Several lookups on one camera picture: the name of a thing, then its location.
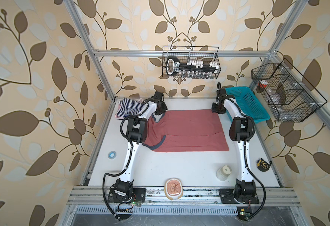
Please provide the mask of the maroon red garment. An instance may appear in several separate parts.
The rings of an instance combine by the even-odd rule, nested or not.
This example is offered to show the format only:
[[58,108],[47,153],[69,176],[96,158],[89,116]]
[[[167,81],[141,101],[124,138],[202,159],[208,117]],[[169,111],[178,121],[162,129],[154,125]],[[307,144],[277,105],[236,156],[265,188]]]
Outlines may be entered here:
[[147,123],[143,146],[160,153],[229,151],[217,113],[210,109],[173,110]]

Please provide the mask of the blue white striped tank top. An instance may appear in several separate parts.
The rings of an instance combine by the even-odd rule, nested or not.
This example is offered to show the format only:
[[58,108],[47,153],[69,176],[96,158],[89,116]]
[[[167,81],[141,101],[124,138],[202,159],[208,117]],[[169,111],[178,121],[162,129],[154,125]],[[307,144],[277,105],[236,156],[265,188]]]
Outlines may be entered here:
[[116,119],[124,119],[129,115],[138,115],[145,108],[146,104],[134,99],[124,98],[119,101],[118,110],[115,114]]

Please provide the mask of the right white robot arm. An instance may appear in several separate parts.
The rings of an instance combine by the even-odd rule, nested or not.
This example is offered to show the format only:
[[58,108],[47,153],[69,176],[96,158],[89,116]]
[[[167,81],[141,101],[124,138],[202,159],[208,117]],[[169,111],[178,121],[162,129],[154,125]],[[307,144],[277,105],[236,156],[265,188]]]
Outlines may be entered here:
[[228,94],[226,89],[222,88],[220,82],[217,83],[216,102],[212,104],[212,112],[220,115],[228,112],[232,117],[229,137],[236,142],[236,147],[240,154],[240,178],[235,180],[234,201],[240,203],[242,200],[245,200],[245,202],[251,204],[252,198],[257,197],[256,183],[259,183],[262,188],[263,200],[260,207],[253,213],[240,211],[237,216],[241,221],[250,221],[262,210],[267,197],[264,184],[251,171],[249,146],[251,139],[255,135],[254,119],[242,111],[234,95]]

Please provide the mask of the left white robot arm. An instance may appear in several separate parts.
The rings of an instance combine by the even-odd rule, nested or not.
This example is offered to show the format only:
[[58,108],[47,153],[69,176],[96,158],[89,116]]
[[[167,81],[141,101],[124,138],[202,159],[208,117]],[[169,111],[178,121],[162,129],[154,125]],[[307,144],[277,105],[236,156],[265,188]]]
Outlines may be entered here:
[[156,91],[153,96],[139,102],[122,100],[120,107],[127,107],[124,118],[120,123],[120,134],[127,141],[127,151],[122,170],[118,173],[106,172],[102,179],[102,196],[104,203],[118,220],[124,220],[128,217],[122,217],[120,212],[127,212],[127,209],[111,208],[108,198],[112,195],[119,206],[122,204],[132,205],[136,202],[137,195],[133,191],[133,165],[139,148],[145,142],[148,135],[148,121],[152,115],[161,115],[166,112],[167,106],[163,93]]

